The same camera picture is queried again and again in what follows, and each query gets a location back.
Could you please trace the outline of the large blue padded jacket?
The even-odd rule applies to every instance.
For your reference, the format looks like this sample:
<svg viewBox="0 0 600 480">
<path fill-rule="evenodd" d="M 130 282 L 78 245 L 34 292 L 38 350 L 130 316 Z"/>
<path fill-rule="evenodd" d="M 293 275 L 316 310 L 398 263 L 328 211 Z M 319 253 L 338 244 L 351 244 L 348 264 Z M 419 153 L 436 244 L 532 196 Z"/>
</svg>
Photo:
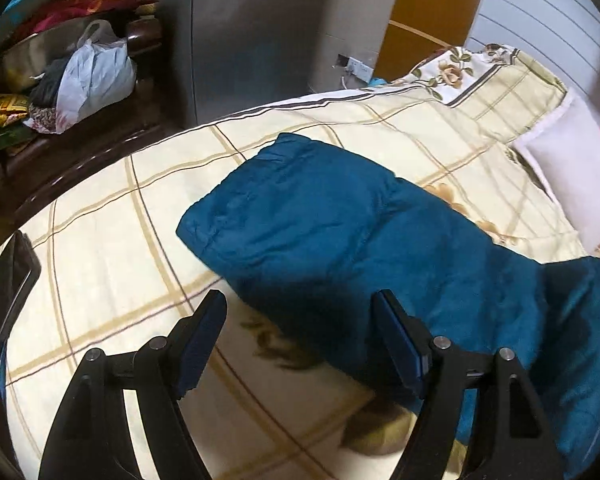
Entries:
<svg viewBox="0 0 600 480">
<path fill-rule="evenodd" d="M 513 349 L 565 473 L 600 455 L 600 258 L 539 263 L 369 159 L 283 133 L 183 214 L 178 237 L 307 352 L 412 411 L 370 305 L 388 289 L 434 335 Z"/>
</svg>

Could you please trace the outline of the dark wooden side cabinet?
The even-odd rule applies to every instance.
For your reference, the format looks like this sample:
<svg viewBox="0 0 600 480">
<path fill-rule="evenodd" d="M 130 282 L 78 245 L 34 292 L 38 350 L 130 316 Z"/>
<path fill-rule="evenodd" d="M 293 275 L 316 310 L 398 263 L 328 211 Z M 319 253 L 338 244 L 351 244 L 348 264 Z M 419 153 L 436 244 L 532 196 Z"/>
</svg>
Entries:
<svg viewBox="0 0 600 480">
<path fill-rule="evenodd" d="M 38 136 L 12 157 L 0 155 L 0 244 L 75 185 L 183 127 L 186 110 L 176 84 L 180 33 L 159 20 L 162 43 L 140 56 L 132 96 L 103 108 L 59 136 Z"/>
</svg>

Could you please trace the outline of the white square pillow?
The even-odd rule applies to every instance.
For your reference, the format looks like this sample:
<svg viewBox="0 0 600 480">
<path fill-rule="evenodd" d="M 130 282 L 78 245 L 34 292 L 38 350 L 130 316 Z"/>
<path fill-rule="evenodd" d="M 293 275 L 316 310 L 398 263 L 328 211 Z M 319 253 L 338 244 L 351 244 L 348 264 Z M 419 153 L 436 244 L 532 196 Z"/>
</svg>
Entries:
<svg viewBox="0 0 600 480">
<path fill-rule="evenodd" d="M 600 246 L 600 127 L 573 90 L 513 142 L 590 254 Z"/>
</svg>

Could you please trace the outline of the yellow packaged item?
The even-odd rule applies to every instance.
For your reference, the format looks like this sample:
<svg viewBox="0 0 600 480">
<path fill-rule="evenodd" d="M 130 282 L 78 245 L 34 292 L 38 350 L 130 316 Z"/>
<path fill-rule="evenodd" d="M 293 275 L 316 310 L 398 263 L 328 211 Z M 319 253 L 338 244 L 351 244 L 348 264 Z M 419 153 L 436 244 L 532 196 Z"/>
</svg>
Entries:
<svg viewBox="0 0 600 480">
<path fill-rule="evenodd" d="M 29 114 L 29 99 L 20 94 L 0 94 L 0 127 L 19 122 Z"/>
</svg>

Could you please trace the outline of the white plastic bag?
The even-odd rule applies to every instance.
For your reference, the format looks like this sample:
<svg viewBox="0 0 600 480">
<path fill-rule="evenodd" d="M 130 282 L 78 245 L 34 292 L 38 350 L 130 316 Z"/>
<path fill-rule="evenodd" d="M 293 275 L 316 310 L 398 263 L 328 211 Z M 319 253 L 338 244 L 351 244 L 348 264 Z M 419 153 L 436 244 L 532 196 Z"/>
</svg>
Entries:
<svg viewBox="0 0 600 480">
<path fill-rule="evenodd" d="M 104 107 L 126 99 L 135 81 L 136 67 L 126 40 L 116 36 L 108 21 L 92 21 L 62 73 L 55 132 L 63 133 Z"/>
</svg>

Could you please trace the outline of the grey wardrobe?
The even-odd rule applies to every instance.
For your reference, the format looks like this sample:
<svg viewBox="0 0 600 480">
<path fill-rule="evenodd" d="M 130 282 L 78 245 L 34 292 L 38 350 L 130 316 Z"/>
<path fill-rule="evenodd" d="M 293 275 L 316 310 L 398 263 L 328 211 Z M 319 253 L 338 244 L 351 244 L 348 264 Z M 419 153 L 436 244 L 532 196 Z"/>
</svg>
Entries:
<svg viewBox="0 0 600 480">
<path fill-rule="evenodd" d="M 163 119 L 195 127 L 309 92 L 326 0 L 159 0 Z"/>
</svg>

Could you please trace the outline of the white wall socket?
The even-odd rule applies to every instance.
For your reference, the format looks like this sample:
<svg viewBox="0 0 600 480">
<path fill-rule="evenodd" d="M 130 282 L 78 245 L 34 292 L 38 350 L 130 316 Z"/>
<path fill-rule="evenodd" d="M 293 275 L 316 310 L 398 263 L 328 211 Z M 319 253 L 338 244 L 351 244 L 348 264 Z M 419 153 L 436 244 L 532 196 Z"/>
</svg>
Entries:
<svg viewBox="0 0 600 480">
<path fill-rule="evenodd" d="M 366 84 L 369 84 L 373 78 L 373 67 L 366 65 L 357 58 L 340 54 L 337 56 L 336 66 L 342 68 L 347 75 L 353 76 Z"/>
</svg>

